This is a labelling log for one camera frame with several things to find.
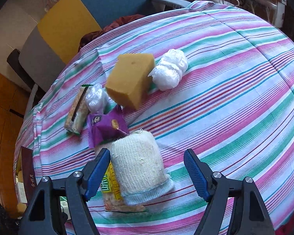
blue gripper pad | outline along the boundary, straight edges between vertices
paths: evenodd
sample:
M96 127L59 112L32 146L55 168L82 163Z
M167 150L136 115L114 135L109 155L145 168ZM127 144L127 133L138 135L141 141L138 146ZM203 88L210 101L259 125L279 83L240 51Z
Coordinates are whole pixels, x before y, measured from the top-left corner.
M102 149L93 162L98 162L89 176L87 183L87 190L85 192L85 199L89 201L91 197L95 196L101 184L104 174L110 163L110 151Z
M188 150L184 152L184 165L189 176L191 177L191 181L193 182L198 196L204 198L204 200L207 202L210 197L207 187L207 180Z

silver bolt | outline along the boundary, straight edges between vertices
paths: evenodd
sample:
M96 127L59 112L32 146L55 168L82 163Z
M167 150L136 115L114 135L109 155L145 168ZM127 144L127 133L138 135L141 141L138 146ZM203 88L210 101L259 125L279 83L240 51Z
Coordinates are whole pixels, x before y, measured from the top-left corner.
M246 180L247 183L252 183L253 182L253 179L250 178L250 177L246 177L245 180Z
M217 172L217 171L216 171L216 172L213 173L213 176L214 176L215 178L219 179L219 178L221 178L222 175L221 175L220 172Z
M73 176L79 178L82 175L80 171L74 171Z
M43 176L41 178L41 181L43 181L43 182L47 182L48 180L49 180L49 177L48 176Z

tablecloth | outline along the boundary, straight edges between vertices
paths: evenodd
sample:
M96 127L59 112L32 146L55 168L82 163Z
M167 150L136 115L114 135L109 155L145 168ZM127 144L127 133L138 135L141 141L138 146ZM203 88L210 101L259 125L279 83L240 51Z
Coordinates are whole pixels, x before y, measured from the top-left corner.
M138 111L125 109L131 132L151 132L175 182L146 204L148 212L104 211L99 191L89 210L101 234L193 234L206 207L183 164L192 148L213 171L254 179L278 228L294 210L294 43L259 17L239 8L195 1L187 8L151 15L86 45L24 119L16 143L33 149L37 182L81 170L95 154L85 124L80 136L63 128L79 87L105 84L117 56L152 53L156 62L181 49L189 67L179 85L152 85ZM109 107L115 103L110 100ZM220 234L225 234L233 199ZM66 223L68 234L74 234Z

dark red fabric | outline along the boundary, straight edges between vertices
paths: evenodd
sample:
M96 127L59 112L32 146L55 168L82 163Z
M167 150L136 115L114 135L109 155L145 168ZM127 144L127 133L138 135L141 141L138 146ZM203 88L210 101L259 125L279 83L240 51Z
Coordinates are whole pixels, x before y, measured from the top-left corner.
M126 25L130 22L133 22L137 19L140 19L142 17L145 17L143 15L133 15L133 16L124 16L124 17L120 17L117 20L113 21L109 26L106 26L105 28L103 28L100 31L95 31L95 32L91 32L88 34L85 34L80 41L80 46L78 48L78 51L81 50L82 47L84 47L85 45L87 45L89 42L91 42L92 40L98 38L99 36L103 35L104 33L107 33L115 28L118 28L120 26Z
M294 213L292 214L290 220L285 225L281 225L276 230L276 235L289 235L289 233L292 231L293 228L294 228Z

purple snack package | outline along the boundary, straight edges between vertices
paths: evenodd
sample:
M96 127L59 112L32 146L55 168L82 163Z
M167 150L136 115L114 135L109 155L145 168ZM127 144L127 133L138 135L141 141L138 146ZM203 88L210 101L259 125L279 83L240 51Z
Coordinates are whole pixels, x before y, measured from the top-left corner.
M89 114L87 117L89 132L88 144L96 147L103 141L113 140L129 135L122 108L116 105L108 114Z

